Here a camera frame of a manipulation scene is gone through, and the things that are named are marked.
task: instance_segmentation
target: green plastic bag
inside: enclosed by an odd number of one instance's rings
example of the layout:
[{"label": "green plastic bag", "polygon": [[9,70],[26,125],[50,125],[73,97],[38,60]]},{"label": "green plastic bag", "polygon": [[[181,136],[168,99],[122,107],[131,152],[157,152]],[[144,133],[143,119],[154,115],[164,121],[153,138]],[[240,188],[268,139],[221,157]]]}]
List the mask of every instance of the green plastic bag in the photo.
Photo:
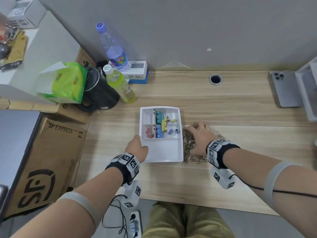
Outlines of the green plastic bag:
[{"label": "green plastic bag", "polygon": [[40,72],[37,91],[57,103],[81,103],[87,70],[76,62],[58,62]]}]

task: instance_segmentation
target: hand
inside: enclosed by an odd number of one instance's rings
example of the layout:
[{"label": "hand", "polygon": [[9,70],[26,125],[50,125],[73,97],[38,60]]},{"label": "hand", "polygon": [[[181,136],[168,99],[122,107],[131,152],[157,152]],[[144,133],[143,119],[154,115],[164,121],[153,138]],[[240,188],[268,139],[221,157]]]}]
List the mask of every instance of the hand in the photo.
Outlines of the hand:
[{"label": "hand", "polygon": [[149,153],[149,147],[142,147],[140,136],[136,135],[134,136],[133,140],[128,143],[128,146],[125,148],[124,152],[133,154],[138,159],[138,161],[142,163]]},{"label": "hand", "polygon": [[187,126],[186,130],[192,132],[195,137],[196,146],[190,150],[191,155],[206,156],[206,147],[212,141],[217,139],[217,136],[210,130],[208,124],[199,121],[194,126]]}]

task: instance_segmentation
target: black kettle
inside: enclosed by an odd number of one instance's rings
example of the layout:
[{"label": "black kettle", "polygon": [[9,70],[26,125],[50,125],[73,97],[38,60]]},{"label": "black kettle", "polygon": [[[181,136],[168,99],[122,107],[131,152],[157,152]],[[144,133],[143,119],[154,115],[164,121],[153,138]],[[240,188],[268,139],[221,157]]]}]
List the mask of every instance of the black kettle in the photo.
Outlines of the black kettle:
[{"label": "black kettle", "polygon": [[77,108],[90,113],[97,109],[111,109],[116,106],[120,95],[109,86],[105,76],[96,68],[85,68],[88,70],[86,84],[82,103],[76,104]]}]

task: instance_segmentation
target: plastic water bottle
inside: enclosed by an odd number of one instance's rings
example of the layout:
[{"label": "plastic water bottle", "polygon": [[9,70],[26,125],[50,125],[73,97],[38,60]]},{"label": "plastic water bottle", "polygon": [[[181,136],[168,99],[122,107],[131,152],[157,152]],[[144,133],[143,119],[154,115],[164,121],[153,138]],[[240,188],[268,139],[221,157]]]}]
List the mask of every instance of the plastic water bottle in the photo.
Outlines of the plastic water bottle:
[{"label": "plastic water bottle", "polygon": [[132,103],[135,99],[135,93],[129,87],[129,84],[126,82],[123,74],[113,69],[113,67],[109,64],[103,67],[103,71],[107,75],[106,79],[109,86],[117,91],[123,101],[126,103]]},{"label": "plastic water bottle", "polygon": [[111,37],[105,24],[102,22],[98,23],[96,25],[96,29],[100,35],[102,47],[105,49],[105,52],[107,53],[107,56],[110,59],[113,67],[121,72],[131,68],[132,63],[129,63],[123,48],[113,37]]}]

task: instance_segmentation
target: white bottle cap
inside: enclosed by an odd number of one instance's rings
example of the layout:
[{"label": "white bottle cap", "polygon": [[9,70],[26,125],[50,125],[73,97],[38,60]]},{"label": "white bottle cap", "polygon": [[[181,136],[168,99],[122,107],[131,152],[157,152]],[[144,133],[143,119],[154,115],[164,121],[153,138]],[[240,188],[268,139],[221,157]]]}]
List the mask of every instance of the white bottle cap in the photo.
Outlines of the white bottle cap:
[{"label": "white bottle cap", "polygon": [[105,72],[105,74],[112,74],[113,67],[110,64],[107,64],[103,67],[103,71]]}]

